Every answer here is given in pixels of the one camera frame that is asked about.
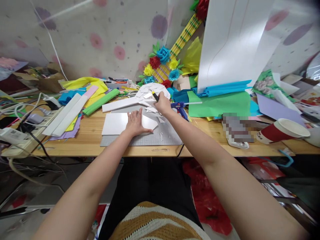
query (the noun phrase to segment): gray cutting mat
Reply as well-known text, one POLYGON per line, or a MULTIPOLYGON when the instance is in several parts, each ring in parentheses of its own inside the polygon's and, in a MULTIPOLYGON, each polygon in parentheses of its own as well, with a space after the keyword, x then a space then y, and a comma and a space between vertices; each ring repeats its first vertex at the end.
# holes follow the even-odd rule
MULTIPOLYGON (((157 121, 158 126, 153 130, 153 134, 135 136, 129 146, 161 146, 161 145, 182 145, 182 141, 179 138, 172 125, 165 117, 161 117, 159 113, 146 112, 145 106, 135 104, 126 108, 121 108, 112 111, 112 113, 126 113, 139 110, 142 107, 142 114, 152 120, 157 121), (161 117, 164 123, 160 123, 157 117, 161 117)), ((109 146, 118 136, 106 135, 102 136, 100 147, 109 146)))

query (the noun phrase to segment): yellow paper flower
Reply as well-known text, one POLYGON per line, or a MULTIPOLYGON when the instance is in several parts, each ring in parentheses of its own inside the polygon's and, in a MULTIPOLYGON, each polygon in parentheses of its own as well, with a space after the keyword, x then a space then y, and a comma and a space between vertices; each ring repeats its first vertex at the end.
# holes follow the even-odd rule
POLYGON ((152 76, 154 74, 154 70, 152 69, 150 63, 145 67, 143 73, 146 76, 152 76))
POLYGON ((173 69, 176 69, 178 65, 179 65, 178 61, 175 59, 172 59, 171 62, 169 63, 169 68, 173 70, 173 69))

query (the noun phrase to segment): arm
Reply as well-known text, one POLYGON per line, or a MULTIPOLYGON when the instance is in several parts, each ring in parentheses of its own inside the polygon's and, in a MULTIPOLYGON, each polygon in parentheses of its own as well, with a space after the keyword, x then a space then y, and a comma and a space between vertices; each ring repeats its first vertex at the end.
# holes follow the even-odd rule
POLYGON ((175 113, 160 93, 155 107, 199 162, 241 239, 301 239, 304 228, 223 147, 175 113))
POLYGON ((128 124, 117 139, 84 170, 58 201, 33 237, 40 239, 87 239, 100 197, 134 136, 153 132, 141 125, 142 108, 128 113, 128 124))

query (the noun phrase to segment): blue paper flower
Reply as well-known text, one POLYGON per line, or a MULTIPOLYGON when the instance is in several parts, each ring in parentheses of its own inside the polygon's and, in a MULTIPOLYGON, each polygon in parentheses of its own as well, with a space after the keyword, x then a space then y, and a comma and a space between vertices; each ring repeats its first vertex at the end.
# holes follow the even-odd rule
POLYGON ((160 58, 161 64, 166 64, 170 59, 170 50, 162 47, 159 51, 157 51, 157 56, 160 58))
POLYGON ((179 78, 179 76, 180 76, 179 70, 178 69, 174 69, 169 74, 169 80, 175 81, 175 80, 177 80, 179 78))
POLYGON ((152 83, 152 82, 154 82, 153 76, 144 79, 144 84, 148 84, 148 83, 152 83))

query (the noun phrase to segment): cardboard box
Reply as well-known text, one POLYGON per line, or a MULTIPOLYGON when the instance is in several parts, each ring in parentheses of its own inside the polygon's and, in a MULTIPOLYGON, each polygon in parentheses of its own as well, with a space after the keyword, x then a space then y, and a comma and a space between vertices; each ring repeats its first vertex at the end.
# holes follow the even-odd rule
MULTIPOLYGON (((27 73, 18 73, 14 72, 13 74, 21 77, 24 80, 28 81, 39 81, 39 90, 53 92, 53 93, 59 93, 62 91, 62 87, 59 83, 59 81, 65 81, 64 76, 61 73, 61 68, 57 63, 49 63, 47 65, 47 68, 49 72, 52 74, 48 78, 36 78, 34 76, 31 76, 30 74, 33 73, 31 69, 24 70, 27 73)), ((36 70, 42 70, 43 67, 35 67, 36 70)))

